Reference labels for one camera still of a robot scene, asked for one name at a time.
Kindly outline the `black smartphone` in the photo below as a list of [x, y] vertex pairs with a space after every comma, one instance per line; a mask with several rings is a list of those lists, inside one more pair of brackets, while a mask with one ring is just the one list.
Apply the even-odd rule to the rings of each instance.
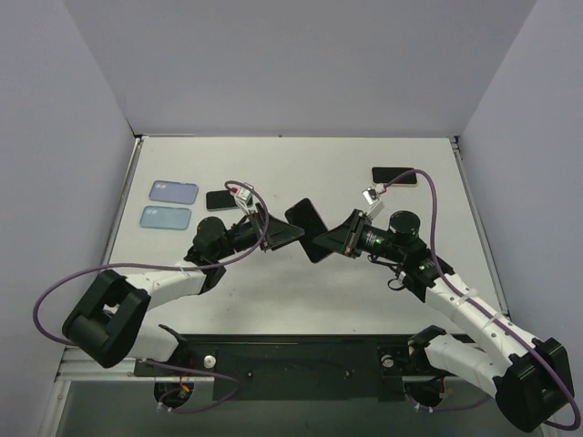
[[235, 197], [227, 189], [207, 192], [205, 195], [205, 205], [206, 210], [212, 212], [238, 208]]
[[299, 242], [312, 264], [321, 262], [329, 257], [332, 252], [313, 242], [313, 240], [328, 231], [320, 214], [308, 198], [303, 198], [284, 213], [287, 221], [304, 231]]

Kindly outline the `phone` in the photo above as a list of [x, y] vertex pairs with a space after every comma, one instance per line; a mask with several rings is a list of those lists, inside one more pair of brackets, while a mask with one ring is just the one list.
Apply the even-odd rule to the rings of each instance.
[[146, 206], [139, 225], [144, 229], [186, 230], [190, 219], [191, 211], [188, 208]]
[[397, 179], [395, 185], [416, 186], [418, 183], [412, 168], [372, 167], [372, 178], [374, 184], [386, 184], [394, 179]]

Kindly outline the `lilac phone case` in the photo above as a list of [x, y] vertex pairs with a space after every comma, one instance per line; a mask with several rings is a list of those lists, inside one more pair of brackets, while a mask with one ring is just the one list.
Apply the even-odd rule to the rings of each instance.
[[193, 205], [198, 193], [199, 187], [194, 183], [159, 179], [153, 182], [148, 199], [161, 203]]

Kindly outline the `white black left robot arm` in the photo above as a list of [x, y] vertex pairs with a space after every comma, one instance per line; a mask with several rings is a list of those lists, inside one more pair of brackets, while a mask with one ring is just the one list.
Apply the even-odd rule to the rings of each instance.
[[226, 258], [252, 248], [277, 250], [301, 237], [301, 228], [267, 213], [262, 205], [231, 227], [203, 219], [184, 259], [172, 269], [122, 275], [97, 274], [62, 326], [67, 340], [104, 368], [125, 358], [152, 359], [169, 375], [186, 367], [183, 337], [165, 324], [146, 320], [148, 311], [173, 300], [213, 290], [226, 273]]

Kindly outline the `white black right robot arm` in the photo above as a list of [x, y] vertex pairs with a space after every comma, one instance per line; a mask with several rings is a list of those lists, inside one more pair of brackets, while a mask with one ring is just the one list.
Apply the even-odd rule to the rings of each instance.
[[564, 406], [574, 406], [566, 349], [518, 328], [489, 306], [420, 239], [420, 224], [413, 212], [398, 211], [382, 230], [355, 210], [314, 243], [348, 258], [366, 253], [372, 261], [387, 260], [406, 290], [474, 342], [469, 346], [430, 326], [409, 340], [406, 359], [413, 370], [442, 370], [464, 379], [493, 398], [523, 432], [534, 431]]

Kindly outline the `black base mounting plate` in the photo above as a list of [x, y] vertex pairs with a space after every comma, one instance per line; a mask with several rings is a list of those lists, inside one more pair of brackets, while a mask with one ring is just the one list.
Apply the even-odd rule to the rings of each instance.
[[406, 335], [186, 335], [170, 370], [143, 362], [139, 377], [156, 378], [155, 394], [187, 386], [189, 369], [218, 373], [212, 398], [234, 401], [401, 401], [414, 394], [436, 405], [446, 372], [418, 370]]

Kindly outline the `aluminium table edge rail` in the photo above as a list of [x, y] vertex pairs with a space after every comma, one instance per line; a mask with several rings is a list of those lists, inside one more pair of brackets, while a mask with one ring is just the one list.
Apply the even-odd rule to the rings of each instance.
[[66, 347], [56, 381], [127, 381], [134, 377], [134, 368], [133, 359], [124, 359], [111, 368], [103, 368], [82, 350]]

